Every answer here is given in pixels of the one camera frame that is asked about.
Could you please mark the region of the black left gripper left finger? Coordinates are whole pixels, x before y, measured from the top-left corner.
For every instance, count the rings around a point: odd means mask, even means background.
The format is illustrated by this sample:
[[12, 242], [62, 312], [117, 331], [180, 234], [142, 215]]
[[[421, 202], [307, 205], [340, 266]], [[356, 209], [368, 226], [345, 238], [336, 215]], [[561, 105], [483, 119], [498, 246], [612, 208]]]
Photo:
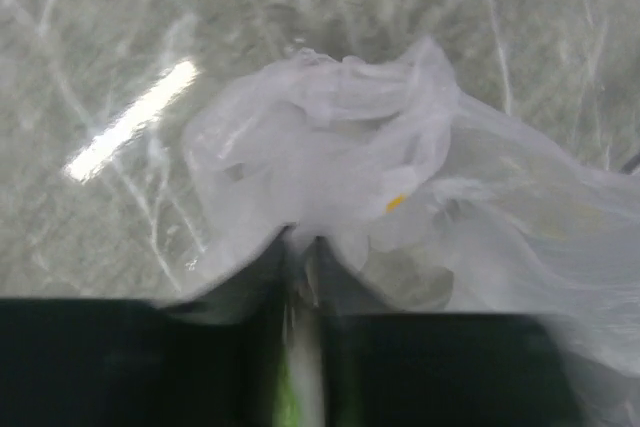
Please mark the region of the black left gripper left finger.
[[276, 234], [203, 294], [5, 298], [5, 426], [269, 426], [286, 248]]

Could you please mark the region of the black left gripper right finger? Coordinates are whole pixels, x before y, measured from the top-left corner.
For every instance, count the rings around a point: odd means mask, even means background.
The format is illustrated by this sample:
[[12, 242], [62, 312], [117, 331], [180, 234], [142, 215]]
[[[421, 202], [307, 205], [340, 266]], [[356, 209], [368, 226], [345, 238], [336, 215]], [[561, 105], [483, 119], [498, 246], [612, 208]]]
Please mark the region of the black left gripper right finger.
[[315, 240], [329, 426], [585, 426], [537, 318], [393, 309]]

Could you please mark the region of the clear plastic bag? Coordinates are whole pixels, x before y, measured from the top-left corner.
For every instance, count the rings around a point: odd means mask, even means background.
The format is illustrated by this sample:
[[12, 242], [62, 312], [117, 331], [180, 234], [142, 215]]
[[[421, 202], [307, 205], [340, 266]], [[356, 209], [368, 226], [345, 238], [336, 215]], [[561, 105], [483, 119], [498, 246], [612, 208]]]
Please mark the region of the clear plastic bag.
[[183, 133], [212, 241], [195, 288], [283, 227], [414, 308], [566, 316], [639, 370], [639, 181], [465, 94], [430, 39], [369, 64], [310, 49], [238, 78]]

